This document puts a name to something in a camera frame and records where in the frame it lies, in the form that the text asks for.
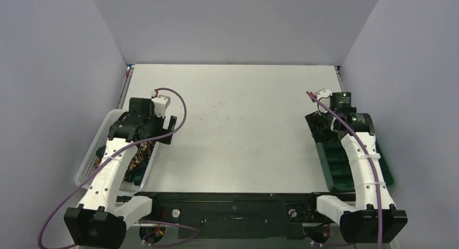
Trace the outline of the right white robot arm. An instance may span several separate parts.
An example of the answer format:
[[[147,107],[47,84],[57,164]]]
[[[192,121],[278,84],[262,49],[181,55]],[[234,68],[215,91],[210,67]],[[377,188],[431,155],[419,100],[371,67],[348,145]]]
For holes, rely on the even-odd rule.
[[[317,111],[305,117],[315,143],[339,142],[347,156],[355,204],[334,195],[320,195],[306,204],[305,213],[312,220],[325,216],[337,223],[347,244],[382,248],[397,237],[408,216],[397,208],[388,191],[373,120],[352,106],[350,92],[322,89],[306,94],[317,105]]]

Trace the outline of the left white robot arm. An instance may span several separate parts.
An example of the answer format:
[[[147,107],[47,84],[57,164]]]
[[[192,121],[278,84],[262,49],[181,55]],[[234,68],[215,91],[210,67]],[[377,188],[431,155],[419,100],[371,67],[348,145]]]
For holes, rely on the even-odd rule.
[[[127,203],[117,206],[117,197],[126,171],[140,150],[140,141],[165,135],[161,142],[169,144],[177,118],[171,116],[164,128],[168,96],[135,98],[129,108],[109,127],[101,163],[86,194],[76,207],[67,208],[64,222],[77,246],[120,248],[127,229],[142,217],[149,222],[161,216],[161,206],[147,196],[133,196]]]

